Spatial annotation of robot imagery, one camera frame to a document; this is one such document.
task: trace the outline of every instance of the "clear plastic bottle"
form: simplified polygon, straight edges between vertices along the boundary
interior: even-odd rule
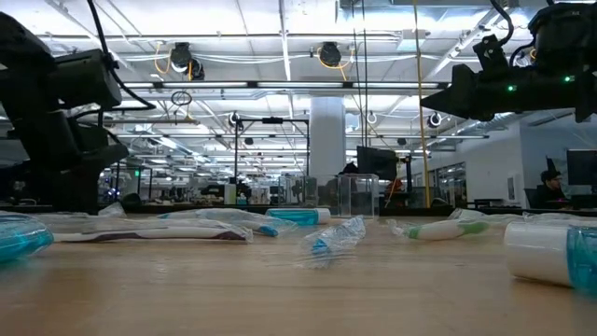
[[[54,237],[48,228],[32,217],[0,215],[0,262],[34,254],[53,241]]]
[[[570,227],[566,257],[572,286],[582,292],[597,293],[597,228]]]
[[[307,255],[304,264],[315,268],[329,266],[333,259],[351,251],[365,237],[365,232],[365,221],[359,216],[307,235],[301,242]]]

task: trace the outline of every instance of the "blurry object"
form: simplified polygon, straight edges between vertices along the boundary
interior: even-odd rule
[[[0,262],[32,255],[44,250],[53,241],[52,233],[37,219],[0,213]]]
[[[342,259],[365,238],[365,220],[355,217],[340,225],[311,233],[299,244],[301,258],[298,266],[327,268],[334,260]]]

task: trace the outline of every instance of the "person wearing hat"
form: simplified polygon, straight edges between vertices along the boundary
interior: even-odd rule
[[[543,185],[537,187],[535,204],[539,209],[562,209],[568,206],[566,196],[562,192],[562,175],[558,171],[541,173]]]

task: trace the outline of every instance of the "white tube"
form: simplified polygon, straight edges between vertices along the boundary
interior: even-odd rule
[[[510,223],[504,236],[510,273],[571,286],[566,258],[567,232],[568,226]]]

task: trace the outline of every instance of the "column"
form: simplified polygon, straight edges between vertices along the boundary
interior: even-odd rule
[[[343,97],[312,97],[310,175],[335,175],[346,165]]]

